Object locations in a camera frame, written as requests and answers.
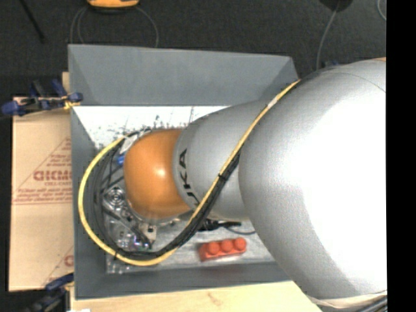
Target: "yellow cable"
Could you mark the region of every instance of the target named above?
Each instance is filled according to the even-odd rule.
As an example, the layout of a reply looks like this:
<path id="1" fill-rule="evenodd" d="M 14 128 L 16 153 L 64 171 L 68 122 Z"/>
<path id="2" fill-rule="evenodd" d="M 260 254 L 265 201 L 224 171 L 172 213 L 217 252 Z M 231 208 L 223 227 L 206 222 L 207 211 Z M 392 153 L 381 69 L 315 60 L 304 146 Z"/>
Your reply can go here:
<path id="1" fill-rule="evenodd" d="M 257 125 L 257 123 L 260 121 L 260 119 L 291 89 L 293 88 L 300 80 L 290 84 L 287 88 L 285 88 L 284 90 L 282 90 L 274 99 L 272 99 L 272 101 L 270 101 L 268 103 L 268 105 L 257 115 L 257 117 L 255 118 L 255 120 L 250 124 L 250 126 L 247 128 L 247 130 L 244 132 L 243 136 L 241 137 L 241 139 L 239 140 L 239 142 L 237 143 L 236 147 L 234 148 L 234 150 L 232 151 L 231 155 L 228 157 L 227 161 L 224 163 L 224 165 L 222 166 L 218 176 L 215 178 L 213 184 L 211 185 L 211 187 L 209 188 L 209 190 L 205 193 L 205 196 L 203 197 L 203 199 L 201 200 L 200 204 L 197 206 L 197 208 L 195 209 L 194 213 L 192 214 L 191 218 L 189 219 L 187 226 L 185 227 L 185 229 L 189 226 L 190 222 L 192 221 L 193 218 L 195 218 L 195 216 L 199 213 L 200 209 L 203 207 L 204 203 L 208 200 L 209 196 L 212 194 L 216 184 L 218 183 L 218 180 L 220 179 L 220 176 L 226 171 L 227 167 L 229 166 L 229 164 L 232 162 L 234 156 L 240 151 L 240 149 L 242 148 L 243 144 L 245 143 L 245 141 L 247 140 L 248 136 L 250 135 L 250 133 L 252 132 L 253 128 Z M 173 248 L 172 250 L 162 254 L 159 257 L 150 259 L 150 260 L 134 260 L 134 259 L 130 259 L 128 257 L 124 257 L 120 254 L 118 254 L 115 250 L 113 250 L 110 246 L 106 245 L 100 238 L 97 237 L 97 235 L 93 232 L 93 230 L 91 229 L 90 225 L 88 224 L 88 221 L 86 219 L 85 216 L 85 212 L 84 212 L 84 192 L 85 192 L 85 186 L 86 186 L 86 182 L 88 181 L 88 178 L 90 177 L 90 174 L 92 172 L 92 170 L 94 169 L 94 167 L 97 165 L 97 163 L 113 148 L 115 147 L 117 144 L 119 144 L 122 140 L 124 140 L 125 137 L 121 137 L 118 140 L 115 140 L 114 142 L 110 143 L 107 147 L 103 148 L 98 155 L 92 160 L 92 162 L 90 163 L 90 165 L 88 165 L 88 168 L 85 170 L 84 176 L 81 180 L 81 183 L 79 185 L 79 192 L 78 192 L 78 213 L 79 213 L 79 218 L 81 219 L 81 223 L 85 229 L 85 231 L 88 233 L 88 235 L 90 236 L 90 238 L 100 247 L 102 248 L 104 251 L 106 251 L 108 254 L 111 254 L 115 257 L 117 257 L 119 260 L 125 262 L 125 263 L 129 263 L 130 265 L 135 265 L 135 266 L 152 266 L 152 265 L 156 265 L 162 261 L 164 261 L 165 259 L 167 259 L 168 257 L 170 257 L 173 253 L 175 253 L 175 251 L 178 249 L 178 247 Z"/>

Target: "dark carpet floor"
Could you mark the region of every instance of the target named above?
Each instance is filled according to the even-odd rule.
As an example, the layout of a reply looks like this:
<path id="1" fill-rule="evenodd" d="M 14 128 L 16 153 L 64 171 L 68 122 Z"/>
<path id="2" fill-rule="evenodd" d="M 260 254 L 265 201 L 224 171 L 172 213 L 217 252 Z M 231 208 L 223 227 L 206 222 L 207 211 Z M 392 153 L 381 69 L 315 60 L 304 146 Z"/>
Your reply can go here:
<path id="1" fill-rule="evenodd" d="M 141 12 L 115 15 L 92 10 L 82 14 L 85 0 L 26 2 L 47 42 L 40 43 L 19 0 L 0 0 L 1 103 L 26 94 L 33 79 L 67 70 L 69 42 L 153 47 L 153 25 L 158 47 L 288 55 L 300 77 L 323 62 L 346 64 L 387 55 L 387 0 L 142 0 Z M 81 16 L 79 23 L 76 15 Z M 0 311 L 10 311 L 41 293 L 6 292 L 10 120 L 0 121 L 0 139 Z"/>

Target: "cardboard sheet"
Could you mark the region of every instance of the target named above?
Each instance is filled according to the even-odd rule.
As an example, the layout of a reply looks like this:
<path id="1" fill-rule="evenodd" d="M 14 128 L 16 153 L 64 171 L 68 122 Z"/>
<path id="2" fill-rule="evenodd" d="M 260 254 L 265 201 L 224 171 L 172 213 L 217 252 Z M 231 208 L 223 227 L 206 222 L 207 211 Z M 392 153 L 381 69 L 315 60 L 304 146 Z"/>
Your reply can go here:
<path id="1" fill-rule="evenodd" d="M 9 290 L 42 289 L 73 272 L 70 113 L 15 117 Z"/>

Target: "red object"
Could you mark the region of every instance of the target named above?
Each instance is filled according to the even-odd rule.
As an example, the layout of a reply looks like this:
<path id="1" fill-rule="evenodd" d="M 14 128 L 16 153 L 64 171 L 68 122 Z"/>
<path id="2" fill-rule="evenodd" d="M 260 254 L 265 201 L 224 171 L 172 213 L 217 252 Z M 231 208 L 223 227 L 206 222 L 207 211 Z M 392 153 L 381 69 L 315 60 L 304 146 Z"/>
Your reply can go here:
<path id="1" fill-rule="evenodd" d="M 244 238 L 224 239 L 202 244 L 198 250 L 201 261 L 216 259 L 229 255 L 239 255 L 246 251 L 247 242 Z"/>

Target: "kuka logo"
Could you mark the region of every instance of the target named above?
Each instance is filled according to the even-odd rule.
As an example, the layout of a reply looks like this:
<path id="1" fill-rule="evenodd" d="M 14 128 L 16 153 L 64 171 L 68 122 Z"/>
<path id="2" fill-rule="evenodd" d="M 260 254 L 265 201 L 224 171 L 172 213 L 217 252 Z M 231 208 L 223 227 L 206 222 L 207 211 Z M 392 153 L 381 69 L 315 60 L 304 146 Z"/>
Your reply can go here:
<path id="1" fill-rule="evenodd" d="M 33 172 L 33 179 L 37 181 L 49 181 L 49 180 L 71 180 L 72 172 L 65 170 L 40 170 Z"/>
<path id="2" fill-rule="evenodd" d="M 198 205 L 200 202 L 197 199 L 197 197 L 195 196 L 195 194 L 192 191 L 192 187 L 190 186 L 190 184 L 188 183 L 188 174 L 187 174 L 187 165 L 185 164 L 185 155 L 187 154 L 187 149 L 185 149 L 184 151 L 182 151 L 182 153 L 179 155 L 179 165 L 182 166 L 184 168 L 184 174 L 182 174 L 182 172 L 180 172 L 180 176 L 183 182 L 183 188 L 185 190 L 187 190 L 187 196 L 194 198 L 194 200 L 196 201 L 196 205 Z"/>

